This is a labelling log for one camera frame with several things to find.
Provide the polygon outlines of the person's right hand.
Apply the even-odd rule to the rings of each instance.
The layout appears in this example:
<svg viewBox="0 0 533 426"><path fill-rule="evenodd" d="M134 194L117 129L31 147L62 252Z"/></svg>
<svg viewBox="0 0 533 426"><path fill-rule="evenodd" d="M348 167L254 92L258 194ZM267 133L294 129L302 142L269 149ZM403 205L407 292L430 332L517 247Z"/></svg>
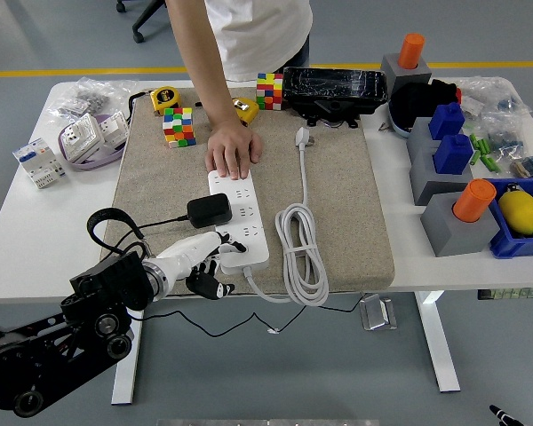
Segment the person's right hand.
<svg viewBox="0 0 533 426"><path fill-rule="evenodd" d="M238 118L214 122L205 153L208 172L233 180L248 177L251 165L259 163L263 140L258 133L242 125Z"/></svg>

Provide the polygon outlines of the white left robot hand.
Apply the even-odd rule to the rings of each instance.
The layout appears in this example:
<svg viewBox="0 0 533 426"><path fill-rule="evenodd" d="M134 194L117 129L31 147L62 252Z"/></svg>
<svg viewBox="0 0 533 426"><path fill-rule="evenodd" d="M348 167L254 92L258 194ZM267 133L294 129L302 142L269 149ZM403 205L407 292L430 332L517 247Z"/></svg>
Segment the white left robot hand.
<svg viewBox="0 0 533 426"><path fill-rule="evenodd" d="M169 295L177 280L187 278L194 267L219 252L219 248L224 244L232 246L236 252L247 251L247 248L241 242L235 241L229 233L207 232L177 241L156 257L145 259L145 271L155 277L154 300Z"/></svg>

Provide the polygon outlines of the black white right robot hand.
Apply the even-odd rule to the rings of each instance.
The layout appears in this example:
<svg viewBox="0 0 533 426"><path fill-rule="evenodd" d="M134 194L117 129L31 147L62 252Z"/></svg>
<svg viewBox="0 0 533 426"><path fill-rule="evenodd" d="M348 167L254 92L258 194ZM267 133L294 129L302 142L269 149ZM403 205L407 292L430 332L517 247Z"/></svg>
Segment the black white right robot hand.
<svg viewBox="0 0 533 426"><path fill-rule="evenodd" d="M489 410L498 418L499 424L503 426L524 426L522 422L515 419L501 408L490 405Z"/></svg>

